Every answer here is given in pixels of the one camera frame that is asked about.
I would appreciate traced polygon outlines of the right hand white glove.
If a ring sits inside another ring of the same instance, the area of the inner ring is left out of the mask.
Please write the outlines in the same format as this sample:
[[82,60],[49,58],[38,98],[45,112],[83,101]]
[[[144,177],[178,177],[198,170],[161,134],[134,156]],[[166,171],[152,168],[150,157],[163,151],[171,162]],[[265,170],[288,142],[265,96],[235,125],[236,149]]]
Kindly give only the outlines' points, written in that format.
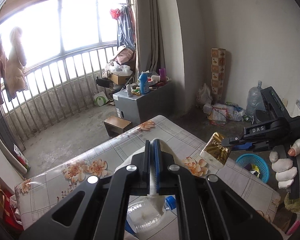
[[[288,151],[290,157],[296,157],[300,155],[300,139],[296,140]],[[271,162],[271,168],[275,174],[275,178],[278,181],[279,189],[289,188],[297,175],[297,168],[293,167],[293,161],[289,158],[279,158],[279,154],[276,151],[271,151],[269,155]]]

